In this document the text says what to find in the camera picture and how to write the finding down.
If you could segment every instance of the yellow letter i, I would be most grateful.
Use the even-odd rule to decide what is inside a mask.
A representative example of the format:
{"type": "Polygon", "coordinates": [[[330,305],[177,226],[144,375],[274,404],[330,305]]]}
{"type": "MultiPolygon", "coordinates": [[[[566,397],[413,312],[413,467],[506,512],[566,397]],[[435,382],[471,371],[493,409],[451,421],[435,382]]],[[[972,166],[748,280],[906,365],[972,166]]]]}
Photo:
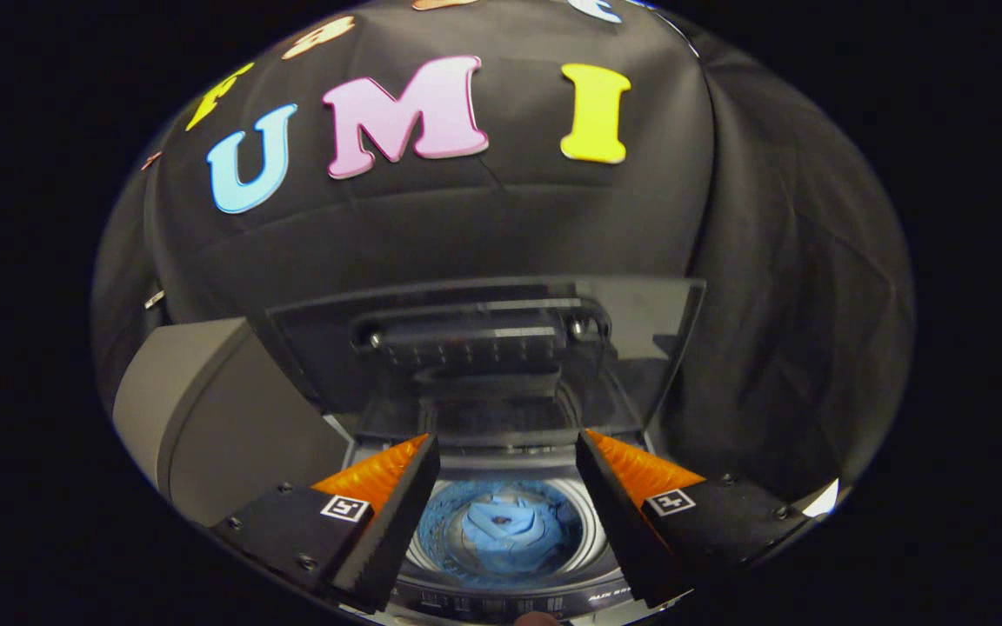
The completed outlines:
{"type": "Polygon", "coordinates": [[[567,158],[596,162],[624,160],[624,143],[616,138],[621,92],[628,78],[604,67],[567,63],[563,75],[574,83],[574,124],[559,147],[567,158]]]}

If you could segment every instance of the yellow letter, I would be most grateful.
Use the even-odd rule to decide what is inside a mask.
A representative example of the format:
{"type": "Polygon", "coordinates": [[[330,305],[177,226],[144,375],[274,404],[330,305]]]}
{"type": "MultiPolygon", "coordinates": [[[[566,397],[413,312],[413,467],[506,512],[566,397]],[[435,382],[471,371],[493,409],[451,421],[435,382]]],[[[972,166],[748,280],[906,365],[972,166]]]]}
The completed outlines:
{"type": "Polygon", "coordinates": [[[215,84],[214,88],[207,92],[203,96],[202,102],[199,102],[199,108],[195,110],[195,115],[191,115],[191,122],[187,123],[187,126],[183,128],[184,132],[191,130],[191,127],[199,123],[199,120],[207,117],[207,114],[214,110],[214,100],[222,97],[230,90],[230,87],[234,85],[234,82],[238,80],[238,74],[245,74],[246,70],[254,67],[254,63],[247,63],[246,67],[235,71],[230,76],[227,76],[226,80],[215,84]]]}
{"type": "Polygon", "coordinates": [[[331,41],[337,38],[337,36],[342,35],[342,33],[347,32],[351,28],[354,28],[354,16],[339,17],[333,23],[323,24],[318,29],[296,40],[296,44],[288,52],[284,53],[284,56],[281,58],[291,59],[296,55],[302,55],[302,53],[308,52],[311,48],[324,43],[324,41],[331,41]]]}
{"type": "Polygon", "coordinates": [[[621,92],[632,88],[628,78],[611,69],[567,63],[563,75],[574,83],[574,124],[559,147],[567,158],[597,162],[624,160],[624,143],[616,139],[621,92]]]}

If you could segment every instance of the gray panel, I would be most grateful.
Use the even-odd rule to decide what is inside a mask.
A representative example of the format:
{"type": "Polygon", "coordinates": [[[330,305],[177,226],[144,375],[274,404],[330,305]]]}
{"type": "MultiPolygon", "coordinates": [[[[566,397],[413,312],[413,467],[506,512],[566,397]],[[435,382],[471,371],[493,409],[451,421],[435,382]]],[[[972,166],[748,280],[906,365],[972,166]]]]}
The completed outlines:
{"type": "Polygon", "coordinates": [[[346,446],[247,333],[184,420],[167,472],[172,504],[212,526],[282,481],[310,486],[338,472],[346,446]]]}
{"type": "Polygon", "coordinates": [[[167,486],[158,459],[167,458],[182,416],[218,364],[249,334],[240,318],[162,327],[130,361],[112,419],[130,457],[162,495],[167,486]]]}

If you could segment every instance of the orange gripper pad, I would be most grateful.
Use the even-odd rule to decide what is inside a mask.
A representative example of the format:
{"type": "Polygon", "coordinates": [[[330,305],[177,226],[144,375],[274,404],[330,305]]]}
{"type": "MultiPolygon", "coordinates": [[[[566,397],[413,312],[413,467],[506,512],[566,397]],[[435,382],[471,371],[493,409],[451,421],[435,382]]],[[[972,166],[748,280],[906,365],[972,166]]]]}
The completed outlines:
{"type": "Polygon", "coordinates": [[[366,500],[373,507],[374,516],[377,516],[425,439],[428,439],[428,433],[394,445],[389,451],[324,478],[312,489],[324,494],[366,500]]]}
{"type": "Polygon", "coordinates": [[[587,435],[597,445],[597,451],[613,469],[632,504],[639,509],[647,498],[664,494],[672,489],[682,489],[706,480],[696,473],[685,471],[675,464],[659,459],[651,453],[624,444],[612,437],[587,429],[587,435]]]}

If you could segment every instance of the black background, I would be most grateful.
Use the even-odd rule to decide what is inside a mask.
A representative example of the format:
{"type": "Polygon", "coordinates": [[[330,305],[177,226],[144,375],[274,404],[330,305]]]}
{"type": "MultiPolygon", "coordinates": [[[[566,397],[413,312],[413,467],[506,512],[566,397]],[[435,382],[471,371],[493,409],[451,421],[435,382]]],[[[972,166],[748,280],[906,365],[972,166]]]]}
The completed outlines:
{"type": "MultiPolygon", "coordinates": [[[[87,297],[160,124],[339,5],[0,3],[0,623],[332,621],[139,476],[92,389],[87,297]]],[[[863,149],[900,210],[920,318],[899,423],[847,506],[668,622],[1002,623],[1002,324],[981,316],[1002,307],[1002,3],[664,5],[863,149]]]]}

